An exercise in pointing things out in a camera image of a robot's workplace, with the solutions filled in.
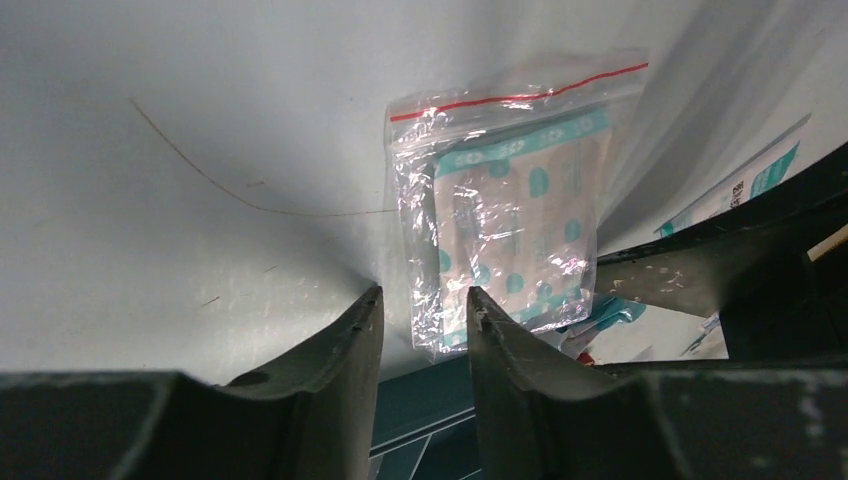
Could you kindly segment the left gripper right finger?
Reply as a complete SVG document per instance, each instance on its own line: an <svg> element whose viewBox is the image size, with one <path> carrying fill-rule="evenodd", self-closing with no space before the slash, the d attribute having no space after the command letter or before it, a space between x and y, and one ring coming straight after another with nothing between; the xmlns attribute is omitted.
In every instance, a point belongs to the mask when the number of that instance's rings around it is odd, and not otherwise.
<svg viewBox="0 0 848 480"><path fill-rule="evenodd" d="M487 479L843 479L847 362L584 365L467 296Z"/></svg>

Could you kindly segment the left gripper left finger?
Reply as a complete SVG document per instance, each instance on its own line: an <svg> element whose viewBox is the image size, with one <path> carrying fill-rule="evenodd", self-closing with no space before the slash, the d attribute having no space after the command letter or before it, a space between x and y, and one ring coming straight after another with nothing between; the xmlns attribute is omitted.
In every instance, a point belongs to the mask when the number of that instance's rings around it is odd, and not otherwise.
<svg viewBox="0 0 848 480"><path fill-rule="evenodd" d="M5 479L364 479L383 292L223 386L180 371L8 373Z"/></svg>

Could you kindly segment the zip bag of bandages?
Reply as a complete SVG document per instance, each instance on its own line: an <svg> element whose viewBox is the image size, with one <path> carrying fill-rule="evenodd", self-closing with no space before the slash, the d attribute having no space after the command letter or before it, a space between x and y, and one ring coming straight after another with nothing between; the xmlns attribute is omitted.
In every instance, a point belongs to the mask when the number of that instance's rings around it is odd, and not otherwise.
<svg viewBox="0 0 848 480"><path fill-rule="evenodd" d="M466 350L473 288L532 332L589 316L602 202L648 67L644 48L552 51L388 104L415 349Z"/></svg>

